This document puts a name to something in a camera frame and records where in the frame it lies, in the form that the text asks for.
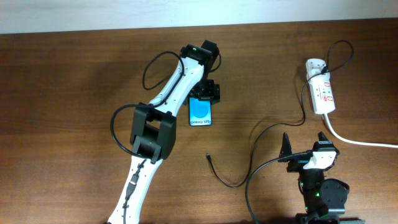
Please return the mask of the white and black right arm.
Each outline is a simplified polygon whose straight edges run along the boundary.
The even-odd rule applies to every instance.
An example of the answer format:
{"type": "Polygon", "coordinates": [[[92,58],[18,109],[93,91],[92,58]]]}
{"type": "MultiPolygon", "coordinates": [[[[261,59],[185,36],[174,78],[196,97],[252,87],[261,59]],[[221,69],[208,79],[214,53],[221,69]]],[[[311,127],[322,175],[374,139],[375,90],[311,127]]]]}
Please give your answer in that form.
{"type": "Polygon", "coordinates": [[[279,161],[287,163],[287,172],[298,173],[298,188],[305,213],[295,216],[295,223],[365,223],[359,218],[343,218],[350,187],[338,179],[326,179],[324,172],[335,165],[340,151],[323,132],[318,133],[311,150],[294,154],[287,133],[283,134],[279,161]]]}

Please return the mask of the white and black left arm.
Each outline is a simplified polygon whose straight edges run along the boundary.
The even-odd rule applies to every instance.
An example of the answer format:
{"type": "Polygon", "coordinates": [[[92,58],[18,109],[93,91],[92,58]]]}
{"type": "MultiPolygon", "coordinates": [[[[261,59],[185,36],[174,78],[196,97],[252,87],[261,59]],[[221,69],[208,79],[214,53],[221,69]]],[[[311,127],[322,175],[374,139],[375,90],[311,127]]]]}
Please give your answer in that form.
{"type": "Polygon", "coordinates": [[[141,208],[155,172],[166,160],[175,144],[177,114],[188,105],[191,126],[212,124],[211,107],[220,101],[220,86],[208,75],[221,61],[216,43],[205,40],[201,46],[188,44],[176,54],[174,73],[163,80],[165,86],[148,104],[132,104],[134,108],[130,143],[131,166],[123,191],[108,223],[139,223],[141,208]]]}

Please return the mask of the blue Galaxy smartphone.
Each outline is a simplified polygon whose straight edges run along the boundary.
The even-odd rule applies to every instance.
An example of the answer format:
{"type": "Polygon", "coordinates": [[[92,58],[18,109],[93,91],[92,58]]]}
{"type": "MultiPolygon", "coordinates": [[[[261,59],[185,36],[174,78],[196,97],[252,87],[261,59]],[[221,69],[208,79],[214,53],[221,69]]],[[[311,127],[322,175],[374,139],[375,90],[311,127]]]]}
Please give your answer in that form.
{"type": "Polygon", "coordinates": [[[189,124],[190,126],[212,125],[210,101],[200,101],[196,98],[189,98],[189,124]]]}

